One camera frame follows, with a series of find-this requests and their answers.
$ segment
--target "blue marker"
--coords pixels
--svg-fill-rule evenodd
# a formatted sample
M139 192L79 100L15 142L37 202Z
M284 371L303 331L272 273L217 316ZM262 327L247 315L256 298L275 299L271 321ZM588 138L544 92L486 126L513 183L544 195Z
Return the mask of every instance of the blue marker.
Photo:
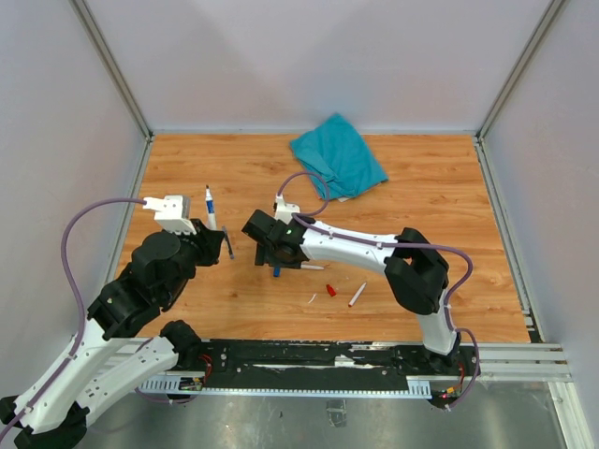
M214 200L210 193L210 187L206 184L206 210L208 211L208 228L216 230L216 214L214 213Z

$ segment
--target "gray floor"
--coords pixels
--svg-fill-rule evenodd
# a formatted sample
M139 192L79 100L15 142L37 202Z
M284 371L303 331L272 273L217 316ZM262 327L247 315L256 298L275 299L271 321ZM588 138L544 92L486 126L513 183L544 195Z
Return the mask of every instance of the gray floor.
M340 409L329 403L330 409ZM454 412L414 399L201 397L186 406L129 395L80 444L150 448L564 448L544 384L478 384Z

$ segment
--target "pen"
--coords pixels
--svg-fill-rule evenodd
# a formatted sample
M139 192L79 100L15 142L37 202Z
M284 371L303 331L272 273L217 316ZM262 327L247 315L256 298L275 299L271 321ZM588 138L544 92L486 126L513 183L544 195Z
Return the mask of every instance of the pen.
M216 214L214 213L214 200L210 193L210 187L206 184L206 209L208 210L208 228L216 230Z
M352 297L352 300L349 301L349 304L347 304L349 307L352 307L354 304L356 304L356 301L358 300L359 296L362 294L362 292L364 291L365 288L366 288L366 283L363 283L360 286L360 288L357 290L354 297Z

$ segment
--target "wooden floor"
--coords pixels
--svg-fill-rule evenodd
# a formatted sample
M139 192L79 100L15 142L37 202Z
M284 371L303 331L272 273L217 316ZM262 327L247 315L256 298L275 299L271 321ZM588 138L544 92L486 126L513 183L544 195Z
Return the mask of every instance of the wooden floor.
M171 320L183 319L200 337L300 340L420 340L415 316L395 301L387 279L341 264L322 271L255 267L256 246L241 233L255 209L272 210L274 194L291 173L301 170L288 143L294 136L158 136L140 197L184 194L192 197L192 216L205 222L205 184L214 196L218 224L225 225L235 249L226 246L219 265L199 268L169 313L141 335L157 334ZM367 136L367 143L389 176L359 198L332 201L319 218L328 224L373 234L399 234L415 227L425 237L469 253L475 272L452 298L458 326L481 341L528 341L519 301L469 137ZM302 210L321 204L305 178L285 191ZM148 234L159 229L153 213L137 207L121 266ZM450 281L465 263L444 254ZM353 308L347 302L358 287L366 290ZM333 285L336 297L327 294ZM317 293L316 299L308 301Z

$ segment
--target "white wall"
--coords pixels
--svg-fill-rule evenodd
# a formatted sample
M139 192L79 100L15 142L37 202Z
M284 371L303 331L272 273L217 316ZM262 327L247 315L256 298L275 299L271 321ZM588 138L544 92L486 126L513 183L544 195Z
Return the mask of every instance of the white wall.
M157 130L478 129L548 0L88 0Z
M76 330L63 228L87 204L127 193L143 140L67 1L0 2L0 66L4 397L28 388ZM109 206L73 232L71 265L88 303L122 213Z
M574 0L488 137L541 325L599 442L599 3Z

